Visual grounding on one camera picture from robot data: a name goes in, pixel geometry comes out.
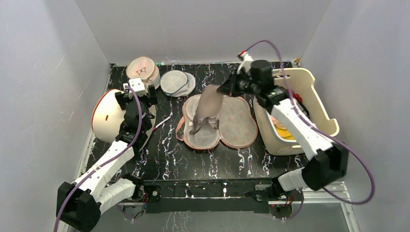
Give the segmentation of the taupe beige bra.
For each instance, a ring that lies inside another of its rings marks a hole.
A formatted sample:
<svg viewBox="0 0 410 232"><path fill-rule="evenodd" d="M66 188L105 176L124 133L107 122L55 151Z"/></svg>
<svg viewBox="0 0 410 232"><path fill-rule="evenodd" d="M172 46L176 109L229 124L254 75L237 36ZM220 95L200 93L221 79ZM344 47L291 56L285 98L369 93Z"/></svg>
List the taupe beige bra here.
<svg viewBox="0 0 410 232"><path fill-rule="evenodd" d="M204 124L209 124L214 130L219 129L218 115L223 102L223 93L218 92L219 87L218 85L209 84L203 90L189 134L196 134Z"/></svg>

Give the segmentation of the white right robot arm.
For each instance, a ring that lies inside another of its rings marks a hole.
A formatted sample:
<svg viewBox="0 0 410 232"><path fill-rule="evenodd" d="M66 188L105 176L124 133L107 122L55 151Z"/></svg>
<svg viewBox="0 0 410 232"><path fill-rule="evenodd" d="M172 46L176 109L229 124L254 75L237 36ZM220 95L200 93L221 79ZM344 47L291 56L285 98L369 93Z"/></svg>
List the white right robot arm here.
<svg viewBox="0 0 410 232"><path fill-rule="evenodd" d="M271 116L282 123L301 145L309 161L304 168L288 171L272 180L270 190L278 200L285 200L294 189L320 190L344 177L349 156L343 144L324 134L299 111L290 86L275 84L274 78L284 77L284 71L281 68L274 74L268 61L255 60L250 63L248 71L242 67L232 71L217 89L232 97L244 93L253 95L258 104L270 111Z"/></svg>

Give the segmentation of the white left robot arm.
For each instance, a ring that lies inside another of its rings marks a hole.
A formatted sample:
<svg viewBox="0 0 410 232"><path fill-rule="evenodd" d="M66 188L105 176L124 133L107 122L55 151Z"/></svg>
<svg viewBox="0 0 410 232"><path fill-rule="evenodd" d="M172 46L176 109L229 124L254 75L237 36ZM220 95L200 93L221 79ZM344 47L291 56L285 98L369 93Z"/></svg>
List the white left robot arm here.
<svg viewBox="0 0 410 232"><path fill-rule="evenodd" d="M149 141L157 102L153 85L130 83L124 90L104 93L93 110L91 127L110 147L84 174L60 185L55 228L64 222L79 232L89 232L105 211L122 200L143 198L145 189L139 179L126 174L115 183L111 180Z"/></svg>

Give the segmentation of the peach patterned mesh laundry bag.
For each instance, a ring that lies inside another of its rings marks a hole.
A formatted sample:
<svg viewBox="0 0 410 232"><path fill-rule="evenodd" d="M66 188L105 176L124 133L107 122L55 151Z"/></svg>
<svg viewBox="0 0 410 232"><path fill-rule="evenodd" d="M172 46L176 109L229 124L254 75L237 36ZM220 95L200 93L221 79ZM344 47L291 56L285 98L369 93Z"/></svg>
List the peach patterned mesh laundry bag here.
<svg viewBox="0 0 410 232"><path fill-rule="evenodd" d="M206 123L197 133L191 135L199 99L200 95L197 94L189 97L183 104L183 117L176 127L176 131L182 129L182 135L176 135L178 140L196 150L212 149L219 142L234 149L242 149L255 141L258 134L257 123L251 115L248 102L242 97L224 96L218 115L219 128L216 130Z"/></svg>

